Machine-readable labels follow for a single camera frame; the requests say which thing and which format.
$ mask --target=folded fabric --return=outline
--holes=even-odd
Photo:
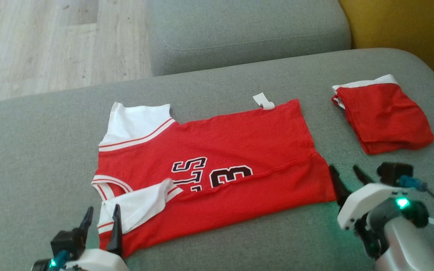
[[[335,85],[333,90],[333,103],[344,109],[365,153],[421,149],[433,142],[422,109],[401,91],[391,74]]]

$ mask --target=red jersey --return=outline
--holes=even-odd
[[[113,105],[92,181],[100,247],[119,204],[124,257],[184,235],[335,199],[298,100],[179,124],[169,105]]]

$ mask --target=wooden floor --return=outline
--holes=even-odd
[[[147,0],[0,0],[0,100],[150,77]]]

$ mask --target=jersey number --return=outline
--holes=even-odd
[[[200,183],[202,180],[203,169],[207,163],[207,157],[197,157],[186,162],[178,161],[172,166],[172,172],[184,172],[191,170],[191,178],[184,180],[174,180],[174,184]],[[226,182],[235,181],[238,176],[246,177],[252,175],[252,169],[246,165],[233,166],[230,168],[214,169],[209,175],[211,187],[217,187]],[[202,185],[190,187],[191,191],[202,190]]]

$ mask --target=gray fabric surface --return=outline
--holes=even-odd
[[[336,0],[152,0],[154,76],[351,48]]]
[[[53,235],[77,226],[90,205],[96,213],[88,246],[97,247],[99,196],[90,181],[114,101],[170,103],[172,116],[187,122],[254,109],[252,95],[261,91],[277,104],[298,98],[317,150],[336,164],[350,189],[360,187],[354,163],[372,173],[382,161],[402,161],[415,165],[416,176],[434,190],[434,143],[367,156],[330,100],[333,84],[388,73],[420,105],[434,132],[434,73],[393,49],[324,53],[0,102],[0,270],[26,270],[50,257]],[[432,199],[421,198],[434,216]],[[296,208],[138,251],[128,263],[133,271],[371,269],[360,241],[339,229],[337,212],[335,203]],[[420,231],[434,249],[434,227]]]

